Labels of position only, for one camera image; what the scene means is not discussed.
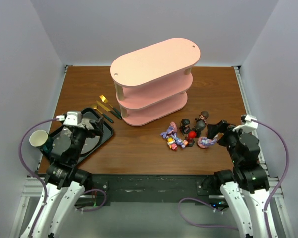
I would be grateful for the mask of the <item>brown haired hero figure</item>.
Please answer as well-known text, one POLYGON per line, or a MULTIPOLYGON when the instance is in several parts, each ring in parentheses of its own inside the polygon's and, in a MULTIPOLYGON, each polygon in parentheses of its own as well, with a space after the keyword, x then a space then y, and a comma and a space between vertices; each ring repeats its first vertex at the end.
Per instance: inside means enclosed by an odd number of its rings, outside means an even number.
POLYGON ((198 123, 202 121, 204 124, 207 124, 207 119, 209 117, 209 112, 208 111, 201 111, 199 116, 195 118, 195 122, 198 123))

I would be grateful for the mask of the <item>dark bat hero figure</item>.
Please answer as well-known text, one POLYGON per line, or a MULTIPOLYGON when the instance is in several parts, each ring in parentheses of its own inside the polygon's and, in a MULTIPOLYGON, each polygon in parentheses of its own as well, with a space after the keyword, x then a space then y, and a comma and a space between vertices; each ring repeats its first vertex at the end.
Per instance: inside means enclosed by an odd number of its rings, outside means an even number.
POLYGON ((203 120, 200 120, 196 123, 194 126, 193 130, 197 133, 200 134, 206 127, 206 124, 203 120))

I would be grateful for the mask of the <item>red spider hero figure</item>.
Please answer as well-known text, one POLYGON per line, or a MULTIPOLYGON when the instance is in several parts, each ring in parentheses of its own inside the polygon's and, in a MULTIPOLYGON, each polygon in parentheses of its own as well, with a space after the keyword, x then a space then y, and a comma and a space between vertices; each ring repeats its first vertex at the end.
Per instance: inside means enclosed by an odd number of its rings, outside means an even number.
POLYGON ((192 147, 195 143, 194 138, 196 137, 196 132, 195 131, 190 131, 187 136, 185 137, 183 143, 186 147, 192 147))

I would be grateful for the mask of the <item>black haired red figure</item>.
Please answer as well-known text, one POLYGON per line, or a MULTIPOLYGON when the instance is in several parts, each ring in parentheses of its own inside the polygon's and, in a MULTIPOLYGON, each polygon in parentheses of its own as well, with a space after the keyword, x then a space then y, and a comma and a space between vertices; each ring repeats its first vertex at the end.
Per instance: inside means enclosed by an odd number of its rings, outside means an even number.
POLYGON ((182 134, 188 134, 191 131, 190 120, 182 119, 180 122, 180 131, 182 134))

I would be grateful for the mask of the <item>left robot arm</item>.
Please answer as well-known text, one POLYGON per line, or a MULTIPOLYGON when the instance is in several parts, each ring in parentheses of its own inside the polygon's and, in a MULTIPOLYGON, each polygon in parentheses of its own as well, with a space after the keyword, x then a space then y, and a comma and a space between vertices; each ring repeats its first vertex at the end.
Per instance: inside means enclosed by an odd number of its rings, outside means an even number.
POLYGON ((42 193, 37 207, 22 238, 57 238, 59 230, 70 210, 85 193, 94 191, 92 174, 77 168, 78 160, 88 138, 103 136, 103 117, 90 119, 81 112, 69 111, 56 116, 62 126, 70 131, 68 141, 58 142, 44 130, 31 127, 24 135, 31 146, 46 152, 50 165, 44 178, 31 170, 22 155, 22 143, 18 146, 18 156, 25 169, 42 185, 42 193))

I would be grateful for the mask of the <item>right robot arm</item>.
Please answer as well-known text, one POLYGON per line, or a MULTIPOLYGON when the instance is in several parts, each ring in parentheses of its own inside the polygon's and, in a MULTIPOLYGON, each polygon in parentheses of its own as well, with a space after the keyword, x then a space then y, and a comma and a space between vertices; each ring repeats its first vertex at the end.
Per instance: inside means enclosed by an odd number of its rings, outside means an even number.
POLYGON ((207 138, 221 134, 217 143, 227 149, 233 161, 232 170, 214 172, 214 185, 228 203, 240 237, 276 238, 268 176, 259 162, 259 140, 253 135, 257 128, 250 115, 244 115, 239 126, 225 120, 207 126, 207 138))

